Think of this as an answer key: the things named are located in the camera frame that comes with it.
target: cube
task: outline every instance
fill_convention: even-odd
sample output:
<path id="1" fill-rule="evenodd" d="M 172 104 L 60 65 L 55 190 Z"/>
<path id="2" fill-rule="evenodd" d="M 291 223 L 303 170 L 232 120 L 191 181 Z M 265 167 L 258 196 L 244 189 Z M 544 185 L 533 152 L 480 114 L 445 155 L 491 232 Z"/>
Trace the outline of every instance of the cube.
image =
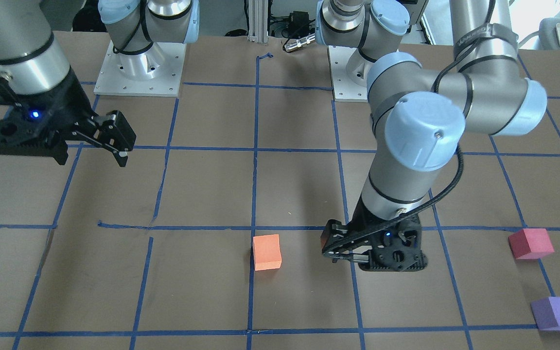
<path id="1" fill-rule="evenodd" d="M 539 259 L 554 253 L 545 228 L 523 228 L 509 236 L 509 246 L 515 259 Z"/>
<path id="2" fill-rule="evenodd" d="M 541 331 L 560 331 L 560 297 L 545 297 L 534 301 L 531 309 Z"/>
<path id="3" fill-rule="evenodd" d="M 280 268 L 280 235 L 255 236 L 252 244 L 254 250 L 254 270 Z"/>

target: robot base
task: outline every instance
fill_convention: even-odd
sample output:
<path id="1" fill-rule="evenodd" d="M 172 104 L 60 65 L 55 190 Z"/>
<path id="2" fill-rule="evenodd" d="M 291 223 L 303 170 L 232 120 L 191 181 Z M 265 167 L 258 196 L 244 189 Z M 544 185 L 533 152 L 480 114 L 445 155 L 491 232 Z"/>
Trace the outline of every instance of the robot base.
<path id="1" fill-rule="evenodd" d="M 112 96 L 164 96 L 177 97 L 185 62 L 186 44 L 158 42 L 167 57 L 169 65 L 166 74 L 150 80 L 133 80 L 120 72 L 120 60 L 113 53 L 113 43 L 109 43 L 101 72 L 96 79 L 94 93 Z"/>
<path id="2" fill-rule="evenodd" d="M 353 82 L 346 69 L 347 62 L 355 51 L 352 47 L 328 47 L 335 101 L 367 102 L 367 88 Z"/>

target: light blue joint cap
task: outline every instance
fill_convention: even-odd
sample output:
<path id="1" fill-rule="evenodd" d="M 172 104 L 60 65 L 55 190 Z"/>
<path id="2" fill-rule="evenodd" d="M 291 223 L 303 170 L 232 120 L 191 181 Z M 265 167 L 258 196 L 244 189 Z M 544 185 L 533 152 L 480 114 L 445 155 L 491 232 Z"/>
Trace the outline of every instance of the light blue joint cap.
<path id="1" fill-rule="evenodd" d="M 387 31 L 395 35 L 404 35 L 409 27 L 409 13 L 405 6 L 395 0 L 373 0 L 371 3 L 373 18 Z"/>
<path id="2" fill-rule="evenodd" d="M 114 24 L 135 11 L 140 0 L 99 0 L 98 12 L 105 24 Z"/>
<path id="3" fill-rule="evenodd" d="M 183 44 L 197 42 L 198 33 L 200 33 L 200 4 L 198 0 L 192 0 L 192 14 L 189 17 L 189 27 L 187 27 L 187 34 L 185 34 Z"/>
<path id="4" fill-rule="evenodd" d="M 317 44 L 326 45 L 325 40 L 323 39 L 323 34 L 321 33 L 321 28 L 325 26 L 325 24 L 323 24 L 323 18 L 321 18 L 322 5 L 323 0 L 319 0 L 319 2 L 317 2 L 317 16 L 315 17 L 317 19 L 315 21 L 315 39 Z"/>
<path id="5" fill-rule="evenodd" d="M 422 65 L 414 56 L 406 52 L 391 52 L 384 55 L 382 58 L 378 59 L 375 64 L 371 67 L 367 74 L 367 93 L 371 91 L 371 86 L 375 83 L 375 80 L 382 75 L 386 69 L 402 63 L 402 62 L 414 62 L 422 68 Z"/>
<path id="6" fill-rule="evenodd" d="M 535 80 L 526 78 L 526 81 L 528 82 L 528 89 L 520 109 L 511 118 L 509 124 L 498 131 L 498 133 L 495 133 L 494 136 L 526 135 L 542 121 L 548 104 L 546 89 Z"/>
<path id="7" fill-rule="evenodd" d="M 464 133 L 464 113 L 448 98 L 427 91 L 401 97 L 386 120 L 384 135 L 391 154 L 415 171 L 442 168 Z"/>

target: orange cube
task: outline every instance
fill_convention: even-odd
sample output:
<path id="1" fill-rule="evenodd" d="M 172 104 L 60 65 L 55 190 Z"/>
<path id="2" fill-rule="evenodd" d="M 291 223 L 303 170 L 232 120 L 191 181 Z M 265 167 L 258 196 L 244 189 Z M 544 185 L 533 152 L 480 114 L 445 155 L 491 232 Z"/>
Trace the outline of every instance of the orange cube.
<path id="1" fill-rule="evenodd" d="M 255 271 L 280 268 L 282 255 L 280 255 L 279 235 L 255 236 L 253 250 Z"/>

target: floor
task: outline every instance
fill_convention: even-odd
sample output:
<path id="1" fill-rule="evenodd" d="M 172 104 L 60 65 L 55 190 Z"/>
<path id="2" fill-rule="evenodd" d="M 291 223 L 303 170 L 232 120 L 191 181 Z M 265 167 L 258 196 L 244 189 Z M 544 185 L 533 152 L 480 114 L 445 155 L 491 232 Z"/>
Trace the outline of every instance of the floor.
<path id="1" fill-rule="evenodd" d="M 375 152 L 368 106 L 333 101 L 325 47 L 200 37 L 177 99 L 99 97 L 109 37 L 56 37 L 138 141 L 126 168 L 83 144 L 65 166 L 0 156 L 0 349 L 560 350 L 529 307 L 560 296 L 560 52 L 520 52 L 550 96 L 538 128 L 464 136 L 462 181 L 422 213 L 428 268 L 367 273 L 320 255 Z M 401 50 L 427 69 L 452 57 Z M 514 261 L 522 227 L 556 252 Z M 282 268 L 254 272 L 251 239 L 272 233 Z"/>

